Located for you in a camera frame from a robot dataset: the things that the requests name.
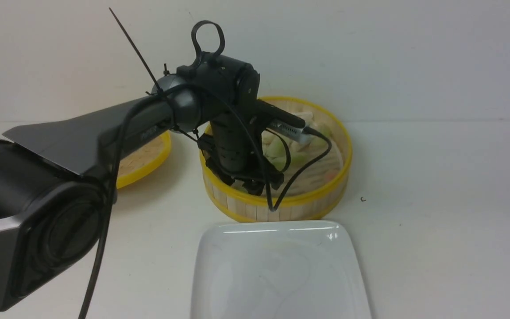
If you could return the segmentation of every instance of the square plate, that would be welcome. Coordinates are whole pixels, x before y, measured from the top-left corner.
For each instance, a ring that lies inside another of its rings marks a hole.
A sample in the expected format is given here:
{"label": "square plate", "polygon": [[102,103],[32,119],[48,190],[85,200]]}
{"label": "square plate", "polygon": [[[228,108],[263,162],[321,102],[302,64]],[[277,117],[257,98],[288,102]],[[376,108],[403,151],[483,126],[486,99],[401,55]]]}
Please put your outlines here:
{"label": "square plate", "polygon": [[191,319],[370,319],[350,236],[327,221],[216,226],[202,236]]}

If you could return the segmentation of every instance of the white wall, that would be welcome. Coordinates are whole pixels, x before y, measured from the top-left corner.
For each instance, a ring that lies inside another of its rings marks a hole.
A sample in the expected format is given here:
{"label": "white wall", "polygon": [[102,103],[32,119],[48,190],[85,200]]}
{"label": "white wall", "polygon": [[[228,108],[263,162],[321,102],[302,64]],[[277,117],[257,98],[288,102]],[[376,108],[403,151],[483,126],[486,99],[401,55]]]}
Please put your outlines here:
{"label": "white wall", "polygon": [[[194,57],[190,28],[224,28],[260,93],[345,121],[510,119],[510,0],[0,0],[0,121],[73,117],[143,95]],[[215,48],[209,32],[205,49]]]}

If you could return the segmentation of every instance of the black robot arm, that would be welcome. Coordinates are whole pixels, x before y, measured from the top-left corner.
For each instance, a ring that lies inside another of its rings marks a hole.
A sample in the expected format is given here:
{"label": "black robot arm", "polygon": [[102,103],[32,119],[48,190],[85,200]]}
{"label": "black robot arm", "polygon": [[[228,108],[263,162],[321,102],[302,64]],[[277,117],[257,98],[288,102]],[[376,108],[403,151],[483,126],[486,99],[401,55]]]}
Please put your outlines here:
{"label": "black robot arm", "polygon": [[282,184],[282,173],[263,158],[261,132],[302,141],[305,123],[257,99],[259,74],[221,55],[219,26],[220,48],[200,50],[196,31],[208,23],[193,29],[192,65],[166,72],[148,97],[4,133],[10,141],[0,140],[0,311],[89,252],[107,229],[119,160],[168,129],[191,132],[209,121],[212,133],[198,146],[216,175],[242,180],[259,195],[263,186]]}

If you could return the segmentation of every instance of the bamboo steamer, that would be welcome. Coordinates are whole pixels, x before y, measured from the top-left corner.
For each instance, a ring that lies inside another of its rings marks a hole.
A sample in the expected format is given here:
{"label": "bamboo steamer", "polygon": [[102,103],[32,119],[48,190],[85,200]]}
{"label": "bamboo steamer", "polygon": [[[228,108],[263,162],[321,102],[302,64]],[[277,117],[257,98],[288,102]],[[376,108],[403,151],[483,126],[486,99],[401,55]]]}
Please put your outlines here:
{"label": "bamboo steamer", "polygon": [[117,174],[117,188],[132,184],[157,169],[170,154],[170,146],[167,131],[122,159]]}
{"label": "bamboo steamer", "polygon": [[[264,196],[246,194],[219,180],[206,167],[204,154],[200,152],[204,186],[209,198],[221,212],[238,222],[278,222],[323,218],[340,202],[348,183],[350,164],[352,163],[352,141],[346,128],[328,110],[309,101],[294,97],[262,97],[261,99],[290,113],[313,112],[314,121],[328,125],[332,130],[332,141],[336,143],[340,151],[342,161],[340,172],[330,182],[318,189],[300,195],[286,196],[279,209],[271,212]],[[320,169],[319,167],[313,168],[314,165],[310,166],[308,170]]]}

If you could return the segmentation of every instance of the table surface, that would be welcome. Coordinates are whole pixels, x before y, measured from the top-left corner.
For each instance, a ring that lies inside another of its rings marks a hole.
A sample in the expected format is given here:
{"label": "table surface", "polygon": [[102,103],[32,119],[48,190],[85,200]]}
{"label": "table surface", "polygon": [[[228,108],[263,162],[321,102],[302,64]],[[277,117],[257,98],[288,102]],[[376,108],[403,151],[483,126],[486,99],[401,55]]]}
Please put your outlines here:
{"label": "table surface", "polygon": [[[0,123],[0,133],[17,123]],[[346,123],[348,190],[326,219],[355,245],[374,319],[510,317],[510,122]],[[89,319],[188,318],[203,232],[234,222],[173,150],[114,206]],[[94,250],[0,319],[73,319]]]}

